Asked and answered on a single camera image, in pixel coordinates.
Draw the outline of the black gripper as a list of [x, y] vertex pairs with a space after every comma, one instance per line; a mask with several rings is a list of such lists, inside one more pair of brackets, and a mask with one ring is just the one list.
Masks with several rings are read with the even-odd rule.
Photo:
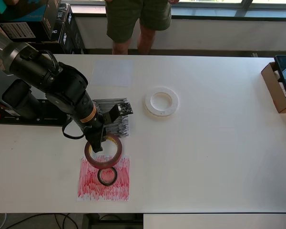
[[103, 116], [86, 117], [82, 119], [82, 124], [84, 124], [82, 131], [87, 140], [84, 152], [85, 153], [90, 153], [91, 151], [95, 153], [101, 152], [102, 133], [107, 134], [104, 117]]

